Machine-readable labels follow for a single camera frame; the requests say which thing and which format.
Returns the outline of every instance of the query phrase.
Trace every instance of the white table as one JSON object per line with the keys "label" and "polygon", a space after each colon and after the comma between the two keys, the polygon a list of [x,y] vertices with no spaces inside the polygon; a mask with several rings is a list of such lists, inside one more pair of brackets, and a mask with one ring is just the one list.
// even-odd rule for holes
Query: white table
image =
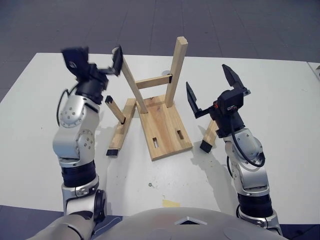
{"label": "white table", "polygon": [[[126,55],[136,80],[169,70],[172,57]],[[111,56],[91,54],[101,68]],[[320,83],[306,62],[186,57],[175,104],[193,150],[151,162],[135,112],[118,158],[106,150],[117,119],[101,105],[96,131],[96,170],[107,192],[108,214],[130,216],[159,208],[162,200],[235,214],[237,195],[226,170],[224,142],[206,154],[199,145],[210,117],[195,119],[185,89],[188,81],[206,108],[230,86],[222,64],[230,66],[252,94],[239,113],[263,145],[272,206],[282,224],[320,223]],[[58,53],[38,53],[0,104],[0,205],[62,211],[61,169],[52,149],[58,129],[56,107],[64,88],[76,81]],[[143,89],[143,97],[166,86]],[[120,108],[133,94],[123,76],[109,78],[104,96]]]}

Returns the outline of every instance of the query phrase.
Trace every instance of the gray floor tile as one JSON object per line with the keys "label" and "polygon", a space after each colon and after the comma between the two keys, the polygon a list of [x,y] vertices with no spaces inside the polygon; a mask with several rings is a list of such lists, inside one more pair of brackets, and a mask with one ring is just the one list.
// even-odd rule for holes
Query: gray floor tile
{"label": "gray floor tile", "polygon": [[262,0],[256,1],[258,8],[263,14],[273,14],[283,16],[285,13],[285,9],[290,5],[290,1],[287,0]]}
{"label": "gray floor tile", "polygon": [[152,21],[132,22],[127,21],[124,23],[120,33],[119,40],[121,41],[150,41],[152,37]]}
{"label": "gray floor tile", "polygon": [[60,48],[52,41],[26,41],[14,48],[8,61],[30,61],[36,53],[58,53]]}
{"label": "gray floor tile", "polygon": [[235,11],[230,0],[207,0],[206,3],[212,15]]}
{"label": "gray floor tile", "polygon": [[220,42],[222,56],[224,58],[257,59],[258,54],[251,43],[227,43]]}
{"label": "gray floor tile", "polygon": [[244,27],[217,28],[216,34],[220,43],[251,43],[251,39]]}
{"label": "gray floor tile", "polygon": [[211,22],[210,12],[205,0],[182,1],[182,14],[184,25],[201,25]]}
{"label": "gray floor tile", "polygon": [[0,239],[30,238],[62,215],[58,211],[3,206],[0,214]]}
{"label": "gray floor tile", "polygon": [[155,0],[136,0],[129,5],[120,32],[120,41],[150,41],[155,16]]}
{"label": "gray floor tile", "polygon": [[115,21],[110,26],[107,26],[105,22],[96,22],[87,33],[86,41],[116,41],[121,32],[123,20]]}
{"label": "gray floor tile", "polygon": [[7,61],[0,68],[0,88],[11,88],[29,61]]}
{"label": "gray floor tile", "polygon": [[269,27],[247,27],[246,31],[255,44],[284,44],[278,34]]}
{"label": "gray floor tile", "polygon": [[0,38],[0,62],[6,61],[13,53],[14,47],[8,45],[6,41],[1,41]]}
{"label": "gray floor tile", "polygon": [[289,49],[294,60],[320,63],[320,49],[318,48],[290,46]]}
{"label": "gray floor tile", "polygon": [[259,1],[232,0],[232,5],[238,13],[259,14],[261,13]]}
{"label": "gray floor tile", "polygon": [[217,30],[243,28],[243,24],[235,11],[212,14],[212,21]]}
{"label": "gray floor tile", "polygon": [[298,47],[316,47],[317,43],[314,38],[310,37],[303,31],[276,30],[282,41],[288,46]]}
{"label": "gray floor tile", "polygon": [[184,36],[189,41],[212,42],[217,41],[217,34],[212,24],[188,24],[183,26]]}
{"label": "gray floor tile", "polygon": [[9,92],[10,88],[0,88],[0,102],[4,97],[6,96],[7,92]]}
{"label": "gray floor tile", "polygon": [[150,55],[150,41],[119,41],[123,54]]}
{"label": "gray floor tile", "polygon": [[265,18],[270,26],[277,30],[303,30],[300,21],[292,16],[267,14]]}
{"label": "gray floor tile", "polygon": [[176,41],[152,41],[150,54],[155,56],[173,56],[175,44]]}
{"label": "gray floor tile", "polygon": [[222,53],[219,43],[213,42],[196,42],[188,41],[188,49],[186,51],[188,57],[213,57],[221,58]]}
{"label": "gray floor tile", "polygon": [[154,25],[183,25],[182,4],[180,1],[157,1]]}
{"label": "gray floor tile", "polygon": [[105,6],[105,9],[98,14],[98,17],[90,29],[86,40],[117,40],[124,24],[129,6],[130,1],[128,0],[112,1],[111,7],[114,10],[111,11],[107,6]]}
{"label": "gray floor tile", "polygon": [[112,49],[117,45],[117,41],[86,40],[83,45],[89,47],[89,53],[91,54],[111,54]]}
{"label": "gray floor tile", "polygon": [[261,13],[239,13],[239,17],[245,27],[271,27],[266,16]]}
{"label": "gray floor tile", "polygon": [[152,41],[175,41],[177,37],[183,35],[184,28],[182,24],[176,25],[172,23],[172,25],[159,25],[155,23],[152,30]]}
{"label": "gray floor tile", "polygon": [[295,60],[286,45],[254,44],[254,47],[261,59]]}

